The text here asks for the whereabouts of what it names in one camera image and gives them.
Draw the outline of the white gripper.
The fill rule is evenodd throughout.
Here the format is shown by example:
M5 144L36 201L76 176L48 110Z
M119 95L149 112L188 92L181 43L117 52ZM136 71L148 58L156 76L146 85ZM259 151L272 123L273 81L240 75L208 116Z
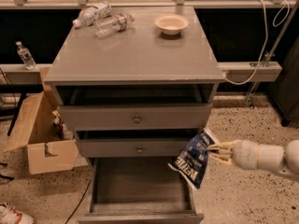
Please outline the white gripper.
M257 170L257 143L249 140L235 140L234 142L223 142L210 145L207 150L218 153L230 153L233 151L232 158L230 155L221 155L209 153L208 156L221 163L234 164L244 170Z

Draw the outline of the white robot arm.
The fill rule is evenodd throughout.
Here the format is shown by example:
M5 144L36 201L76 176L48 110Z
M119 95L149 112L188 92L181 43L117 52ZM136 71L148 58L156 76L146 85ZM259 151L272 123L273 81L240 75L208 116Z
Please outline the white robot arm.
M299 144L291 141L286 148L249 140L210 145L208 155L243 170L264 170L286 179L299 181Z

